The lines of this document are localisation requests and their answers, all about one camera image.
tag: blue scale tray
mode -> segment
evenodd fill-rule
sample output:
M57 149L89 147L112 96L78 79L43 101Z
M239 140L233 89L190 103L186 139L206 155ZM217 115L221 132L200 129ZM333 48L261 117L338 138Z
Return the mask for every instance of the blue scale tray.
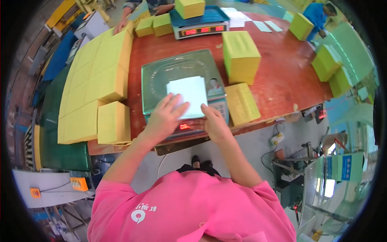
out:
M172 27L184 27L194 24L203 24L211 22L229 21L230 18L215 5L207 5L204 9L204 15L189 19L182 19L176 10L170 11Z

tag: wooden table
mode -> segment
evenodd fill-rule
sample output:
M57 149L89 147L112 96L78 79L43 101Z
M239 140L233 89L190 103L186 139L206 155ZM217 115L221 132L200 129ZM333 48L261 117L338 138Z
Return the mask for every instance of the wooden table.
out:
M262 14L245 14L253 20L271 20L283 31L261 32L253 22L246 22L244 28L231 28L231 31L248 31L253 38L261 56L261 63L250 90L257 103L261 117L250 123L230 129L234 135L243 134L274 124L277 118L304 110L333 98L329 84L320 82L311 61L315 52L306 41L299 41L290 31L290 23L286 20ZM123 101L130 107L130 125L132 139L144 129L146 122L142 114L141 97L141 66L190 51L210 49L219 69L225 86L228 77L223 63L221 34L175 40L173 34L161 37L148 35L133 40L128 78L128 99ZM207 140L204 133L175 137L160 143L158 146L168 146L167 150L179 150L179 144L184 141ZM127 146L101 145L97 140L88 142L89 154L106 154L122 152Z

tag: blue sign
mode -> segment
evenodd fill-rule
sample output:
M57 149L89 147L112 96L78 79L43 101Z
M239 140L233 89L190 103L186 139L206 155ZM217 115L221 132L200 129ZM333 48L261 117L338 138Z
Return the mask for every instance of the blue sign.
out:
M349 181L351 178L352 156L346 155L342 157L342 172L341 180Z
M332 157L327 156L327 179L332 179Z

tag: red light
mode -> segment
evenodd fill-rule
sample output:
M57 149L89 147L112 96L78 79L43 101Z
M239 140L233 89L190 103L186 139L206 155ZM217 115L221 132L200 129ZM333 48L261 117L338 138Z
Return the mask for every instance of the red light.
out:
M180 129L188 129L190 128L190 126L188 126L187 124L180 124Z
M185 35L196 34L196 29L187 30Z

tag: hand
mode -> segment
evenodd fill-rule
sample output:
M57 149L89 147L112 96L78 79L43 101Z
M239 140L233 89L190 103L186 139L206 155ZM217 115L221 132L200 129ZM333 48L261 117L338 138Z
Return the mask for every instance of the hand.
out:
M319 35L321 36L321 38L324 39L324 38L327 36L327 33L325 33L325 31L321 29L321 30L319 31Z
M175 131L177 125L181 122L178 118L190 106L189 102L185 102L175 109L180 98L180 94L173 97L173 94L170 93L157 104L151 117L148 119L148 124L141 133L146 140L154 141L155 144L158 144Z
M127 19L121 20L121 21L116 25L116 27L114 28L113 35L118 34L119 32L121 32L121 30L126 26L127 23L128 23L128 20L127 20Z
M166 14L168 11L170 11L172 9L173 9L172 4L160 5L160 6L154 8L154 10L157 10L156 16L161 15L161 14Z
M230 128L218 110L205 104L202 104L201 109L205 118L188 121L187 125L191 129L206 131L211 140L216 144L234 138Z

